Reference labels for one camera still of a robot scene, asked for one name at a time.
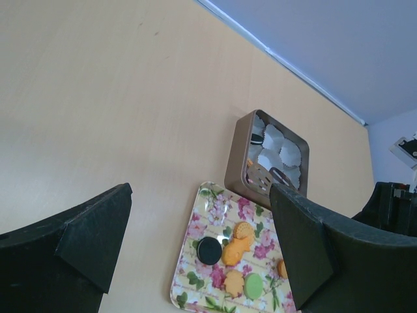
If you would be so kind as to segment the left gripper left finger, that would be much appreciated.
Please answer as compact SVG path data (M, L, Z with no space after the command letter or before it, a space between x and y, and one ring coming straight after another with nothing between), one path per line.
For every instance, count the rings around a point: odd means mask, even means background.
M122 247L132 189L119 184L1 235L2 312L98 312Z

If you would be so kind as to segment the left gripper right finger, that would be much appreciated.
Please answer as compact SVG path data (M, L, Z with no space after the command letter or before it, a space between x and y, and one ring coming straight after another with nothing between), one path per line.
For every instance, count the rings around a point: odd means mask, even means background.
M270 204L297 310L416 311L416 236L368 226L281 184Z

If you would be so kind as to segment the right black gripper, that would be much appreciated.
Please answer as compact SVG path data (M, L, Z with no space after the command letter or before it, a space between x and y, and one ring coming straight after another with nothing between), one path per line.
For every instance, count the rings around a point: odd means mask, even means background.
M409 185L378 182L353 220L392 233L416 236L416 193Z

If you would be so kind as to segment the orange round biscuit top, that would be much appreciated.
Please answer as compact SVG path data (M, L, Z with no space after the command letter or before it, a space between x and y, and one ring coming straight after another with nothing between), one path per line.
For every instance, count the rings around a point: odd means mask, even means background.
M252 246L255 242L255 232L252 225L248 222L239 222L233 230L233 237L235 239L247 238L249 245Z

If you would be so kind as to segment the orange fish cookie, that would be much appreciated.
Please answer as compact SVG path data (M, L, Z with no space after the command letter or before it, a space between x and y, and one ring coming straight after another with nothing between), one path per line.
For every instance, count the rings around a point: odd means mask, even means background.
M233 240L223 249L222 261L226 266L235 266L240 262L245 252L251 248L249 237L233 238Z

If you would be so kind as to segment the metal tongs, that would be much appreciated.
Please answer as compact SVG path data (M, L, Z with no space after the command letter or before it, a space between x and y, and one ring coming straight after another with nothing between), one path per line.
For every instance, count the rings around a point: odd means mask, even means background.
M279 183L293 190L297 190L290 178L281 170L275 167L267 170L251 159L247 159L246 161L246 180L251 189L266 197L269 197L271 186L274 183Z

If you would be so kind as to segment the black sandwich cookie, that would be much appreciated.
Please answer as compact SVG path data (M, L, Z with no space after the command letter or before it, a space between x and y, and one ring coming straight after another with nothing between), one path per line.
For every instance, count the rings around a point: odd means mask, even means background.
M262 137L262 135L252 133L251 138L250 138L251 145L262 145L263 141L264 141L264 138Z
M204 237L198 242L196 252L201 263L214 265L222 256L222 246L216 238Z

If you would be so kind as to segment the orange flower cookie right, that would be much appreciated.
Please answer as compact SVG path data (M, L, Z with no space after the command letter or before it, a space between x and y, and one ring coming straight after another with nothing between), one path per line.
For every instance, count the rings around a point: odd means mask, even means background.
M283 259L279 259L277 262L277 272L280 278L288 279L288 274L285 266L285 262Z

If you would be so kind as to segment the orange flower cookie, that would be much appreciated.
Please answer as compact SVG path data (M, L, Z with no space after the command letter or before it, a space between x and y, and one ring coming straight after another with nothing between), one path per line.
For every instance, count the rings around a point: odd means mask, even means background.
M285 266L285 262L283 259L279 259L277 262L277 272L280 278L288 279L288 274Z
M244 290L244 276L240 271L230 270L224 280L225 291L232 297L238 297Z

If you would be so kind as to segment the green sandwich cookie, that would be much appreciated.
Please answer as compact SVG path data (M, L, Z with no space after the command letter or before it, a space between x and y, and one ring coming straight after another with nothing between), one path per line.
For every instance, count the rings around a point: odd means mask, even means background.
M260 298L263 292L263 280L256 273L250 273L244 280L245 296L251 300Z

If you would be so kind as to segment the orange flower cookie left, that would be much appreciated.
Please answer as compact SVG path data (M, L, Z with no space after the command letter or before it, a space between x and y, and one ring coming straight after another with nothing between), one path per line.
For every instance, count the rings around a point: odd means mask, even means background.
M232 297L238 297L244 290L244 276L240 271L230 270L224 280L225 291Z

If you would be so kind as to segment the floral serving tray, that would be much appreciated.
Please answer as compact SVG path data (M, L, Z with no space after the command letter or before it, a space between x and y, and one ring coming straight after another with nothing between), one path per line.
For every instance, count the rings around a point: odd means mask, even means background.
M296 312L272 213L220 185L200 185L171 284L189 312Z

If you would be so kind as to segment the brown cookie tin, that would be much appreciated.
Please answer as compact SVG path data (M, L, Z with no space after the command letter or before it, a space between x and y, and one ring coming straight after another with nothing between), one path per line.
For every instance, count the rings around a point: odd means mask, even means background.
M262 145L250 144L252 133L262 135ZM278 168L290 178L297 192L303 196L307 195L307 141L263 110L254 110L237 121L224 184L227 189L268 209L269 197L251 189L246 180L247 159L267 170L272 167Z

